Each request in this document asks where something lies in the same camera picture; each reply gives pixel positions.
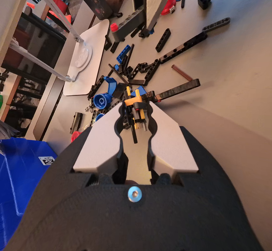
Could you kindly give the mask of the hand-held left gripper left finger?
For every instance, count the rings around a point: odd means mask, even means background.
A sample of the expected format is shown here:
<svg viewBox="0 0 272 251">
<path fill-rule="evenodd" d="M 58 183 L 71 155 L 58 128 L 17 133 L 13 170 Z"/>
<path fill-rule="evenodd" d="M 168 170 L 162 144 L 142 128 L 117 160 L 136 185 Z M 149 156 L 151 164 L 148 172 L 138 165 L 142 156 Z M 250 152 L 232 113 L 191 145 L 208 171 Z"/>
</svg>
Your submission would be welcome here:
<svg viewBox="0 0 272 251">
<path fill-rule="evenodd" d="M 125 183 L 128 158 L 120 136 L 124 116 L 122 101 L 94 123 L 73 166 L 74 171 L 97 176 L 108 174 L 115 184 Z"/>
</svg>

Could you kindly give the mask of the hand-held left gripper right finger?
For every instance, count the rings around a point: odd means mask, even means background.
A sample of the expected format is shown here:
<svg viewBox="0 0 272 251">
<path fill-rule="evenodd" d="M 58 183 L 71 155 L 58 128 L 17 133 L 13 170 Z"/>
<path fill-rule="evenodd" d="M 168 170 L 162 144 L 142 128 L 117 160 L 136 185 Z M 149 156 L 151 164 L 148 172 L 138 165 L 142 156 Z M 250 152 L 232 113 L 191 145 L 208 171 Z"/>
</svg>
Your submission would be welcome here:
<svg viewBox="0 0 272 251">
<path fill-rule="evenodd" d="M 153 102 L 147 103 L 148 140 L 147 165 L 151 183 L 168 174 L 171 182 L 179 173 L 197 173 L 199 168 L 179 124 Z"/>
</svg>

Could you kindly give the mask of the dark grey seven-hole beam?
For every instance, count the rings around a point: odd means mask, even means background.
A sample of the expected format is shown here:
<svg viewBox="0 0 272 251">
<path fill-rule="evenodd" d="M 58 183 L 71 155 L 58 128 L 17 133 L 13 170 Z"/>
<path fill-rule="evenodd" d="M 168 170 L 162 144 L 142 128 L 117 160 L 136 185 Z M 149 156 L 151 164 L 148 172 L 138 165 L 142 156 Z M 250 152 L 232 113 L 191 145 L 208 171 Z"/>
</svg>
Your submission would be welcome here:
<svg viewBox="0 0 272 251">
<path fill-rule="evenodd" d="M 124 41 L 125 37 L 133 32 L 138 26 L 146 21 L 144 6 L 129 15 L 123 22 L 118 24 L 118 31 L 112 33 L 115 42 Z"/>
</svg>

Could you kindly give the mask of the white desk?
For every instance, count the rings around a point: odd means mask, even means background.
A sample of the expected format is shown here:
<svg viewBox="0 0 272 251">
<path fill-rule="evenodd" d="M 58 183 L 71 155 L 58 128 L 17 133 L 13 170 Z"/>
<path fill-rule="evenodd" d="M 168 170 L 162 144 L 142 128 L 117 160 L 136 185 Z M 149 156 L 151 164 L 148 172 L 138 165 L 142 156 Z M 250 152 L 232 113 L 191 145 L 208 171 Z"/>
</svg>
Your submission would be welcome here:
<svg viewBox="0 0 272 251">
<path fill-rule="evenodd" d="M 134 44 L 130 65 L 151 63 L 199 34 L 204 26 L 230 17 L 230 24 L 160 65 L 146 91 L 161 93 L 186 82 L 176 65 L 201 86 L 158 103 L 219 162 L 236 188 L 250 224 L 265 250 L 271 250 L 271 0 L 178 2 L 161 16 L 148 38 L 126 37 L 115 53 L 105 51 L 98 78 L 110 72 L 117 55 Z M 156 52 L 165 30 L 171 35 Z"/>
</svg>

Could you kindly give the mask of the black grille panel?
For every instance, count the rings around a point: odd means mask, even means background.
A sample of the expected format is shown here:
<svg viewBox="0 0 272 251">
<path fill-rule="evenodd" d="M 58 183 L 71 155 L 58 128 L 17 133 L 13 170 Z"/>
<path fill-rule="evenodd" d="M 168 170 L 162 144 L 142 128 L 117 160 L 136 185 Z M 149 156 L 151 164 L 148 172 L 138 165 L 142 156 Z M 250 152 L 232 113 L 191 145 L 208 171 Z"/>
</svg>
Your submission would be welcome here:
<svg viewBox="0 0 272 251">
<path fill-rule="evenodd" d="M 83 118 L 83 113 L 76 112 L 73 116 L 73 123 L 70 128 L 70 134 L 73 134 L 75 131 L 78 131 L 81 126 L 81 121 Z"/>
</svg>

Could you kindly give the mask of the black curved panel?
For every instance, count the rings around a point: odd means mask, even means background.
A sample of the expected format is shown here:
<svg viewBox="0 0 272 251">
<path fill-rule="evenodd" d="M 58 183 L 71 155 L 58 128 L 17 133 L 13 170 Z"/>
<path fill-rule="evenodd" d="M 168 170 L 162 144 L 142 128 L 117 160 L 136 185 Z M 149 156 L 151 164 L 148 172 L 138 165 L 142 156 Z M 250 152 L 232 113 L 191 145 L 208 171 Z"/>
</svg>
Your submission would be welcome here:
<svg viewBox="0 0 272 251">
<path fill-rule="evenodd" d="M 140 38 L 147 38 L 149 37 L 149 35 L 152 35 L 154 33 L 154 27 L 149 31 L 148 29 L 146 29 L 146 27 L 144 26 L 142 28 L 142 30 L 139 32 L 138 36 Z"/>
</svg>

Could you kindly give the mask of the extra long black beam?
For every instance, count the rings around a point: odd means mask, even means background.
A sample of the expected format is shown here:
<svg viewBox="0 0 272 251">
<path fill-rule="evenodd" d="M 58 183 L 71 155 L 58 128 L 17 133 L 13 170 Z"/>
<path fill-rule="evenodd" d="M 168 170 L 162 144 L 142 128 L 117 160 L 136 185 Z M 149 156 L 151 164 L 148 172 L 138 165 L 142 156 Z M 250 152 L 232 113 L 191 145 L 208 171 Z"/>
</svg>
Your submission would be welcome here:
<svg viewBox="0 0 272 251">
<path fill-rule="evenodd" d="M 92 114 L 92 119 L 91 119 L 91 122 L 90 122 L 90 126 L 93 126 L 93 124 L 95 123 L 95 119 L 97 117 L 97 115 L 99 113 L 103 113 L 103 114 L 107 114 L 110 110 L 112 110 L 115 106 L 117 106 L 120 102 L 124 101 L 124 97 L 120 100 L 117 100 L 114 104 L 112 104 L 110 107 L 108 108 L 104 108 L 104 109 L 98 109 L 98 108 L 95 108 L 94 111 L 93 111 L 93 114 Z"/>
</svg>

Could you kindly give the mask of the black perpendicular connector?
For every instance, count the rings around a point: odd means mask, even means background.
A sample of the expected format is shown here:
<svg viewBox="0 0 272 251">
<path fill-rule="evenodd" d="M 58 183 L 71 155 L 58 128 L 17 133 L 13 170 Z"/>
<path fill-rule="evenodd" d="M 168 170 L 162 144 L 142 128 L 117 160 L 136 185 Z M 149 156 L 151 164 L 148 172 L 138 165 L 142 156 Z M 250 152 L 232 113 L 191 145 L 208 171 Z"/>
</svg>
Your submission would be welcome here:
<svg viewBox="0 0 272 251">
<path fill-rule="evenodd" d="M 206 10 L 211 2 L 211 0 L 197 0 L 198 5 L 202 10 Z"/>
</svg>

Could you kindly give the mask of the black flat bar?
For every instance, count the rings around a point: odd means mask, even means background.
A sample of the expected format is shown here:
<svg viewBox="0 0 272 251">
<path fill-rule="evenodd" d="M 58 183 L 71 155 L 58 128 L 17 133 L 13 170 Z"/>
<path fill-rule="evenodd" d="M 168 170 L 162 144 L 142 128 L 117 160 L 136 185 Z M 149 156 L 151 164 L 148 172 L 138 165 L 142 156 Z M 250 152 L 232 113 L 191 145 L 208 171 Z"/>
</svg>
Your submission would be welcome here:
<svg viewBox="0 0 272 251">
<path fill-rule="evenodd" d="M 187 92 L 189 90 L 198 88 L 199 86 L 201 86 L 199 79 L 193 79 L 192 81 L 184 83 L 184 84 L 182 84 L 180 86 L 169 89 L 169 90 L 167 90 L 165 92 L 162 92 L 160 94 L 157 94 L 155 96 L 148 97 L 147 101 L 151 101 L 153 103 L 161 102 L 162 100 L 165 100 L 165 99 L 168 99 L 170 97 L 176 96 L 178 94 L 181 94 L 181 93 Z"/>
</svg>

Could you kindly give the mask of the black shiny tile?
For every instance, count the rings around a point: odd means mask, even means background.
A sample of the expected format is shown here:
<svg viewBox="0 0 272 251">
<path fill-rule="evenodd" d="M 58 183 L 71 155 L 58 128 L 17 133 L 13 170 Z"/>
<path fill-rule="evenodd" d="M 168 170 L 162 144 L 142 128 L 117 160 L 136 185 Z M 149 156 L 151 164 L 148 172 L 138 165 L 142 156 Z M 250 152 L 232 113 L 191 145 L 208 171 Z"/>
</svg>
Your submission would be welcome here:
<svg viewBox="0 0 272 251">
<path fill-rule="evenodd" d="M 116 89 L 112 93 L 113 98 L 120 99 L 121 96 L 123 95 L 123 92 L 127 89 L 127 84 L 125 83 L 118 83 Z"/>
</svg>

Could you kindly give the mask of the blue angled beam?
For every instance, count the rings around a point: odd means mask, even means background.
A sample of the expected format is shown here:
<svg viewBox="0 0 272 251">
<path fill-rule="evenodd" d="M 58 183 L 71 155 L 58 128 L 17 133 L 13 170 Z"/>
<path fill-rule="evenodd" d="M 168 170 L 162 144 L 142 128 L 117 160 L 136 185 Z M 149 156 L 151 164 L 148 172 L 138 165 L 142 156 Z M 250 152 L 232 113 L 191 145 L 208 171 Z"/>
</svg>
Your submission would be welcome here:
<svg viewBox="0 0 272 251">
<path fill-rule="evenodd" d="M 120 54 L 117 56 L 116 60 L 119 64 L 121 64 L 123 58 L 127 55 L 127 53 L 130 51 L 131 46 L 126 45 L 126 47 L 120 52 Z"/>
</svg>

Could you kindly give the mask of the short black axle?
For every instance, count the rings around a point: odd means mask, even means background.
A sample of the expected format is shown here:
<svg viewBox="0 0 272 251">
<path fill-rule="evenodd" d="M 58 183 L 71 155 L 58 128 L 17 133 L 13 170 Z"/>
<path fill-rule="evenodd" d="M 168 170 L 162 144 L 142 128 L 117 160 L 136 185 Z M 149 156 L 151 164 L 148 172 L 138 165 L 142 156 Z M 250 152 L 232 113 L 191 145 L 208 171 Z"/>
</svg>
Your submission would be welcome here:
<svg viewBox="0 0 272 251">
<path fill-rule="evenodd" d="M 128 67 L 128 64 L 129 64 L 129 61 L 130 61 L 130 58 L 131 58 L 131 55 L 132 55 L 132 52 L 133 52 L 133 49 L 134 49 L 134 44 L 131 45 L 131 49 L 128 53 L 128 58 L 126 60 L 126 63 L 125 63 L 125 66 L 124 66 L 124 70 L 126 71 L 127 67 Z"/>
</svg>

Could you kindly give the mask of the blue fender panel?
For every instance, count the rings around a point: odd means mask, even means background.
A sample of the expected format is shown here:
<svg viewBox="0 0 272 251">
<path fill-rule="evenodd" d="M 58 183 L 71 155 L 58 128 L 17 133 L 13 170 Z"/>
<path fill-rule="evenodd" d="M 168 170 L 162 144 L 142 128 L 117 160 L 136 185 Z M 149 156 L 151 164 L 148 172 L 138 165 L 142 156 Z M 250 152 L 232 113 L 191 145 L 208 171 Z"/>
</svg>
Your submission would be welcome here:
<svg viewBox="0 0 272 251">
<path fill-rule="evenodd" d="M 139 86 L 139 87 L 137 88 L 137 90 L 139 90 L 140 96 L 142 96 L 142 95 L 144 95 L 144 94 L 147 93 L 147 92 L 145 91 L 145 89 L 143 88 L 143 86 Z M 136 92 L 135 92 L 135 91 L 131 92 L 131 96 L 136 96 Z"/>
</svg>

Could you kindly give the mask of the long thin black axle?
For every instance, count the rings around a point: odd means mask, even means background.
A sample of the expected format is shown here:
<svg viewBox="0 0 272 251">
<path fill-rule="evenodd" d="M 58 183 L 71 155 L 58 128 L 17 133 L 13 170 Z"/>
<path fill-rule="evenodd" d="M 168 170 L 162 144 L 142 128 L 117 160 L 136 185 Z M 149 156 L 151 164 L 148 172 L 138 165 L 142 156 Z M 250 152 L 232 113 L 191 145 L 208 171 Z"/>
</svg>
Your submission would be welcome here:
<svg viewBox="0 0 272 251">
<path fill-rule="evenodd" d="M 128 85 L 129 83 L 120 75 L 119 71 L 115 69 L 111 64 L 108 64 L 110 68 L 117 74 L 117 76 L 126 84 Z"/>
</svg>

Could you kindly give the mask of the blue tagged storage bin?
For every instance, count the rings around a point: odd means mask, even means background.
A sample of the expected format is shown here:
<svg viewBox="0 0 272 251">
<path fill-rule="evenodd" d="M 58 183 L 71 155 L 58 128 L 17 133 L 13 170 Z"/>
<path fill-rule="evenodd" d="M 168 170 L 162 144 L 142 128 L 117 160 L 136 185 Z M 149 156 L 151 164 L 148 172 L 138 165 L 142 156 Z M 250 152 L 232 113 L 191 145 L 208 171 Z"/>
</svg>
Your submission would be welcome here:
<svg viewBox="0 0 272 251">
<path fill-rule="evenodd" d="M 11 137 L 1 140 L 0 145 L 0 250 L 3 250 L 57 155 L 44 141 Z"/>
</svg>

